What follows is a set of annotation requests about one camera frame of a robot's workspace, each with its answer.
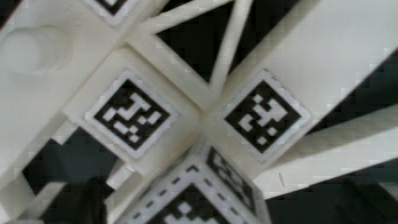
black square pattern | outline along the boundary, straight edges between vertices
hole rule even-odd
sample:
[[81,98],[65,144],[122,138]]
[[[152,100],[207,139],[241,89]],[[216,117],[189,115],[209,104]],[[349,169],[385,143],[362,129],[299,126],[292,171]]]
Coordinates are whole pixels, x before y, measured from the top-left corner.
[[95,0],[95,2],[109,13],[109,15],[115,16],[127,0]]
[[214,148],[211,147],[209,153],[207,153],[207,166],[227,185],[248,211],[255,211],[255,205],[253,205],[253,191],[252,187],[244,182],[244,179],[241,178],[237,172],[234,171],[232,166],[228,165],[225,159],[221,158],[220,154],[214,151]]
[[93,115],[93,119],[131,150],[140,149],[168,117],[168,112],[131,80],[125,80]]
[[189,185],[147,224],[227,224],[225,218],[196,187]]
[[294,108],[260,80],[225,116],[227,124],[259,153],[264,153],[298,119],[299,114]]

dark gap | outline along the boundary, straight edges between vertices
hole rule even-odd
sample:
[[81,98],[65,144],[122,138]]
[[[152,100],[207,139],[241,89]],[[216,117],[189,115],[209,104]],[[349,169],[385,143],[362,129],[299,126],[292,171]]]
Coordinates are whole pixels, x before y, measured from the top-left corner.
[[84,183],[108,177],[116,157],[81,129],[60,146],[47,141],[31,159],[22,175],[35,194],[53,181]]
[[177,8],[182,4],[186,4],[191,0],[170,0],[164,4],[164,7],[159,11],[159,13],[170,11],[173,8]]
[[211,79],[232,2],[157,33],[205,82]]
[[398,50],[347,94],[308,133],[331,127],[398,103]]
[[398,223],[398,200],[378,185],[398,189],[395,172],[398,159],[268,199],[271,224]]
[[125,4],[125,1],[127,0],[116,0],[115,4],[109,5],[106,0],[95,0],[97,4],[102,6],[102,8],[108,11],[111,16],[118,13],[120,8],[122,8],[122,6]]
[[1,0],[0,3],[0,30],[12,16],[21,0]]
[[298,0],[253,0],[228,73],[269,33]]
[[104,199],[113,190],[104,180],[67,184],[40,216],[45,224],[106,224]]

white structural frame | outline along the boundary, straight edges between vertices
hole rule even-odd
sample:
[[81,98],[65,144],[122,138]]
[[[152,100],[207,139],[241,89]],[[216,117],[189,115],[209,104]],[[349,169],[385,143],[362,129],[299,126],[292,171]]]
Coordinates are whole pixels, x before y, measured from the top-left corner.
[[[207,83],[156,34],[228,2],[234,3],[234,6]],[[218,98],[225,83],[250,3],[252,0],[195,0],[147,19],[127,37],[129,45],[204,110]]]
[[[131,12],[140,12],[145,8],[143,4],[154,6],[154,1],[136,2]],[[118,46],[116,43],[124,42],[127,25],[134,24],[134,20],[141,22],[147,12],[154,10],[145,8],[129,18],[131,20],[125,17],[125,23],[113,29],[93,15],[92,9],[81,5],[84,4],[79,1],[37,0],[35,4],[29,0],[22,1],[0,32],[1,41],[5,34],[17,27],[35,27],[51,23],[51,26],[67,30],[65,33],[74,41],[72,47],[79,49],[81,46],[90,46],[95,50],[90,59],[83,51],[76,50],[67,66],[44,77],[15,76],[5,71],[3,65],[0,66],[1,220],[15,216],[6,204],[10,184],[67,120],[61,107],[92,75],[108,51]],[[232,91],[244,75],[268,69],[314,115],[307,130],[398,48],[395,10],[394,0],[349,2],[301,0],[248,59],[234,69],[223,94]],[[97,38],[100,38],[99,44],[92,41]],[[264,192],[264,198],[305,188],[398,157],[395,113],[394,106],[303,137],[268,170],[255,166],[243,167]],[[234,160],[234,164],[241,165],[239,159]],[[134,189],[141,189],[141,184],[127,180],[109,196],[108,203],[115,202],[109,223],[118,217],[127,200],[136,196]],[[26,205],[31,197],[21,196],[21,199],[24,201],[17,203]]]

white plastic frame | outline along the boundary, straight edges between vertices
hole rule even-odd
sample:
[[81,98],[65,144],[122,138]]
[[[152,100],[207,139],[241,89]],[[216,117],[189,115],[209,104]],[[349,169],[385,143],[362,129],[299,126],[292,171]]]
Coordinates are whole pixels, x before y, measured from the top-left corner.
[[230,1],[232,0],[191,1],[168,12],[161,13],[154,18],[147,19],[136,26],[127,38],[129,45],[138,50],[202,109],[209,107],[220,95],[252,0],[234,0],[209,83],[202,80],[200,75],[179,58],[156,34]]

